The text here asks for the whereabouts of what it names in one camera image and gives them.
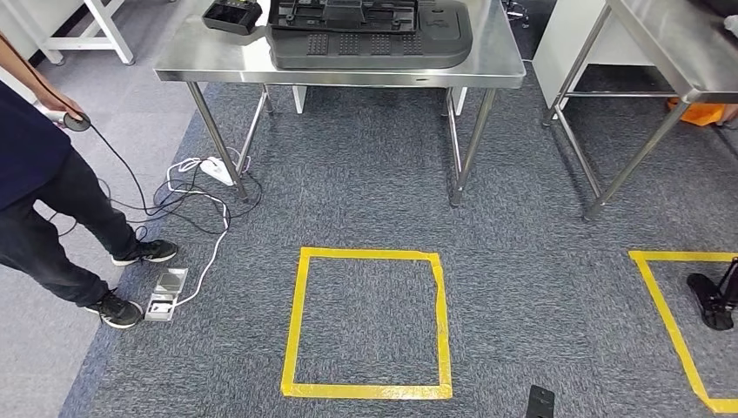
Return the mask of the person's hand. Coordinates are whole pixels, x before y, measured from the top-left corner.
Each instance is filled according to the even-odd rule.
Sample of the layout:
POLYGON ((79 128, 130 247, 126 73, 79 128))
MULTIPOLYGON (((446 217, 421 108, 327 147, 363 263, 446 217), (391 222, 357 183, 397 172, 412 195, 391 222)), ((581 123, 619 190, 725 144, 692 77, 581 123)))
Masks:
POLYGON ((41 105, 50 111, 63 111, 75 120, 82 120, 82 109, 72 99, 62 93, 42 91, 37 94, 41 105))

